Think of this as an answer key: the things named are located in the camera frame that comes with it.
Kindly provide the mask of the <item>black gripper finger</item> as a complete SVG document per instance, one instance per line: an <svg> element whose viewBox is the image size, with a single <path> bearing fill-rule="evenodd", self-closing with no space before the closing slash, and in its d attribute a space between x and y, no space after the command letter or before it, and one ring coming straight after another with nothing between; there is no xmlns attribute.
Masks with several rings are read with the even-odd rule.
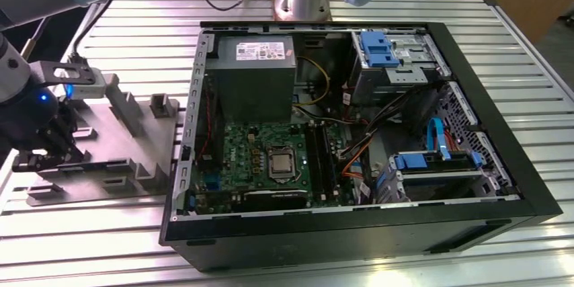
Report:
<svg viewBox="0 0 574 287"><path fill-rule="evenodd" d="M12 162L14 171L42 171L51 167L51 159L32 152L19 152Z"/></svg>
<svg viewBox="0 0 574 287"><path fill-rule="evenodd" d="M48 123L46 138L50 142L47 152L58 162L80 163L84 160L84 153L76 147L74 133L78 130L76 113L70 105L59 105L54 118Z"/></svg>

